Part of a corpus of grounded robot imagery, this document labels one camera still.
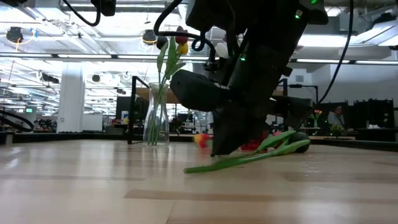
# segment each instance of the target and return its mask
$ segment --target red object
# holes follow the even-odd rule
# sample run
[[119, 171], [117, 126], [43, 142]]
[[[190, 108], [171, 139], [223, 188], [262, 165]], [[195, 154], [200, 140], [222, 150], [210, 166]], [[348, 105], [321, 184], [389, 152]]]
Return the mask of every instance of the red object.
[[[177, 32], [188, 32], [187, 30], [184, 30], [181, 26], [177, 27]], [[184, 45], [185, 43], [188, 42], [188, 37], [181, 37], [181, 36], [176, 36], [175, 37], [175, 42], [178, 43], [179, 45]]]
[[185, 43], [188, 42], [188, 37], [175, 37], [175, 42], [178, 43], [179, 45], [184, 45]]
[[262, 133], [261, 138], [259, 139], [251, 139], [249, 140], [249, 143], [244, 144], [241, 146], [242, 151], [255, 151], [261, 144], [261, 142], [263, 142], [264, 139], [266, 139], [268, 137], [268, 131], [264, 131]]

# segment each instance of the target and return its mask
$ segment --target light wood surface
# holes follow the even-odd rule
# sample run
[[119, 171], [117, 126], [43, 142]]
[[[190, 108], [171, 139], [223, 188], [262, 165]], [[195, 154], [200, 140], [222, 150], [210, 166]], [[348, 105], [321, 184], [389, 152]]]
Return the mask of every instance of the light wood surface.
[[396, 224], [398, 154], [310, 146], [216, 172], [193, 143], [0, 148], [4, 224]]
[[[148, 88], [136, 88], [136, 94], [145, 100], [149, 101], [149, 89]], [[273, 96], [283, 96], [283, 91], [274, 90]], [[173, 91], [169, 88], [167, 89], [167, 101], [166, 103], [180, 103], [177, 97], [174, 95]]]
[[349, 139], [349, 140], [355, 140], [356, 138], [354, 136], [308, 136], [310, 139], [316, 140], [316, 139]]

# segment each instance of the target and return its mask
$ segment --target black stand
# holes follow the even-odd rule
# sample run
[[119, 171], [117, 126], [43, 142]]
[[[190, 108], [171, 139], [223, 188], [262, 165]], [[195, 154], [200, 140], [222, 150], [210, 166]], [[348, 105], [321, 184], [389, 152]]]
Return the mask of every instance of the black stand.
[[129, 132], [127, 133], [127, 143], [132, 144], [132, 140], [134, 137], [134, 110], [136, 105], [136, 86], [137, 81], [142, 83], [146, 88], [149, 88], [144, 81], [140, 78], [133, 76], [131, 77], [131, 101], [130, 101], [130, 111], [129, 111]]

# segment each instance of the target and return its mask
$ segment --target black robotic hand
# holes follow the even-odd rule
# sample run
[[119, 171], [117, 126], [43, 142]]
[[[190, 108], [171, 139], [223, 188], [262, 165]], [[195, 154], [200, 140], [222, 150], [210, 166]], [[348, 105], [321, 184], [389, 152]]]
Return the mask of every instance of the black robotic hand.
[[[201, 40], [213, 26], [224, 29], [227, 36], [229, 58], [216, 71], [221, 77], [219, 85], [226, 88], [185, 70], [178, 71], [170, 84], [183, 106], [213, 112], [214, 155], [229, 154], [245, 144], [262, 131], [268, 114], [281, 114], [291, 125], [305, 116], [309, 105], [286, 97], [275, 102], [270, 97], [281, 76], [290, 75], [292, 69], [287, 64], [307, 24], [328, 22], [322, 0], [258, 0], [250, 4], [191, 0], [188, 8], [187, 25], [200, 30]], [[242, 33], [239, 46], [236, 36]], [[214, 62], [214, 47], [210, 49], [210, 61]]]

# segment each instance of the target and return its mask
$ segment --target fluorescent light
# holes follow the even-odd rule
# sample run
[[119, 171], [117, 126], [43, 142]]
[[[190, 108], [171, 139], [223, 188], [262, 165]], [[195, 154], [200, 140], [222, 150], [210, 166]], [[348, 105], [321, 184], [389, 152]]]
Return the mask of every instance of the fluorescent light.
[[164, 5], [161, 4], [117, 4], [116, 7], [142, 7], [142, 8], [151, 8], [151, 7], [159, 7], [164, 8]]
[[[118, 55], [120, 59], [141, 59], [141, 60], [156, 60], [156, 55]], [[208, 57], [197, 57], [197, 56], [181, 56], [180, 60], [193, 60], [193, 61], [206, 61]]]
[[395, 61], [365, 61], [365, 60], [357, 60], [356, 64], [360, 65], [398, 65], [398, 62]]
[[304, 47], [342, 47], [347, 37], [340, 35], [303, 35], [298, 45]]
[[10, 109], [25, 109], [25, 106], [3, 105], [3, 107], [10, 108]]
[[120, 58], [120, 59], [152, 59], [152, 60], [156, 60], [157, 56], [156, 55], [118, 55], [118, 58]]
[[386, 26], [386, 27], [379, 27], [379, 28], [374, 28], [371, 30], [368, 30], [366, 32], [363, 32], [362, 34], [357, 35], [356, 37], [353, 37], [352, 42], [355, 44], [364, 44], [367, 41], [375, 38], [376, 36], [384, 33], [385, 31], [391, 29], [392, 26]]
[[[72, 7], [94, 7], [92, 4], [80, 4], [80, 3], [74, 3], [71, 4]], [[160, 4], [117, 4], [116, 7], [142, 7], [142, 8], [147, 8], [147, 7], [164, 7], [164, 5]]]
[[110, 55], [60, 54], [61, 58], [112, 58]]
[[45, 101], [45, 104], [51, 105], [51, 106], [58, 106], [58, 103], [51, 103], [51, 102], [48, 102], [48, 101]]
[[6, 80], [6, 79], [1, 79], [1, 80], [0, 80], [0, 83], [2, 83], [2, 82], [3, 82], [3, 83], [10, 83], [10, 84], [17, 84], [16, 82], [13, 82], [13, 81], [11, 81], [11, 80], [9, 81], [9, 80]]
[[[297, 59], [300, 63], [338, 63], [339, 60], [322, 60], [322, 59]], [[343, 60], [342, 63], [348, 63], [349, 60]]]
[[99, 108], [113, 108], [113, 107], [115, 107], [115, 105], [92, 105], [92, 106], [96, 106], [96, 107], [99, 107]]
[[50, 54], [0, 53], [0, 57], [52, 57]]
[[94, 90], [114, 90], [116, 87], [111, 87], [111, 86], [86, 86], [86, 88], [91, 88]]

